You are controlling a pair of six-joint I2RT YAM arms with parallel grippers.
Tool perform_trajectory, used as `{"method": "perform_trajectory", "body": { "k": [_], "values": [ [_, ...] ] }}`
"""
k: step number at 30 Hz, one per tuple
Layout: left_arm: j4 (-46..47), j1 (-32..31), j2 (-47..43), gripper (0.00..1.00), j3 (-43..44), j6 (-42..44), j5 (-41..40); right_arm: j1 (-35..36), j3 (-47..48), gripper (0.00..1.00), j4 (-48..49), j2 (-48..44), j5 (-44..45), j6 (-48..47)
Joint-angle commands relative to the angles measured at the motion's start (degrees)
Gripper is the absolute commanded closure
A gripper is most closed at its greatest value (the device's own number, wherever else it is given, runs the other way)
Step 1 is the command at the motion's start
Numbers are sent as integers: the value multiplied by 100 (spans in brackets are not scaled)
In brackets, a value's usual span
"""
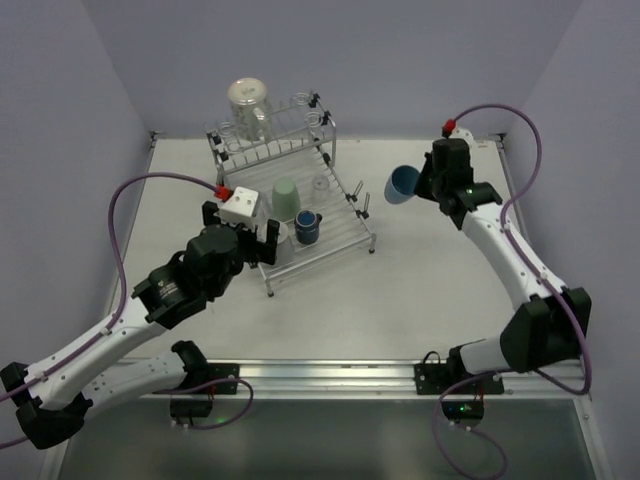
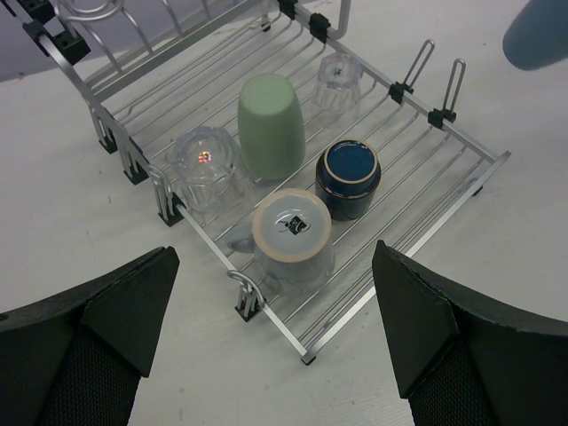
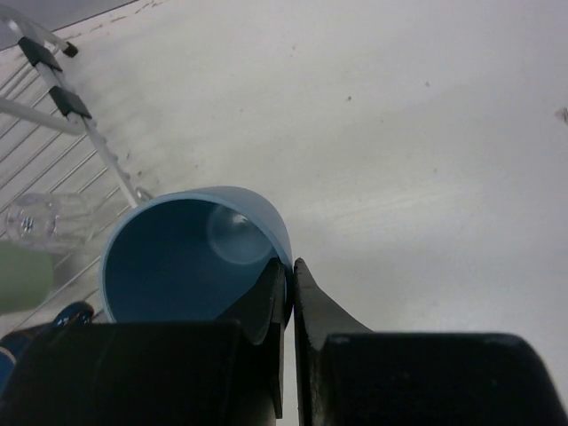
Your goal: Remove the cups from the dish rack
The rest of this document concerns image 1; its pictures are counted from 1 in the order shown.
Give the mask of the white ceramic mug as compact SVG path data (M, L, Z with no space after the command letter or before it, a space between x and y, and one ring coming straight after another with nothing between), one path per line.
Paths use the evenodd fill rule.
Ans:
M279 234L277 239L275 267L282 267L294 260L295 250L289 227L286 223L279 221Z

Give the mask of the light blue cup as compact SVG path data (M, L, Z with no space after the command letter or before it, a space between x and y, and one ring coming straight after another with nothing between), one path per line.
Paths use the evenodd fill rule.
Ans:
M391 205L400 205L414 196L420 172L413 166L401 165L390 174L385 188L384 199Z

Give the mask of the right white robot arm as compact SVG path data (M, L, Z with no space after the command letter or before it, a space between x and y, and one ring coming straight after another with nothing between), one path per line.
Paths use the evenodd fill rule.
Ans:
M484 255L505 288L514 314L497 335L450 349L454 379L513 371L527 373L587 357L586 332L592 301L583 288L569 288L540 260L507 218L494 187L474 180L469 145L439 139L425 155L414 189Z

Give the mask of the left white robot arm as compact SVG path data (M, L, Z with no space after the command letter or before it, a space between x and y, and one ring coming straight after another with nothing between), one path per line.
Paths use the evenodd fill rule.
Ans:
M206 390L207 360L191 341L152 360L119 368L133 349L167 333L221 297L245 265L274 264L280 225L259 231L250 215L202 206L204 227L152 270L117 310L70 345L31 365L13 362L1 381L26 441L45 450L71 438L99 411L149 394Z

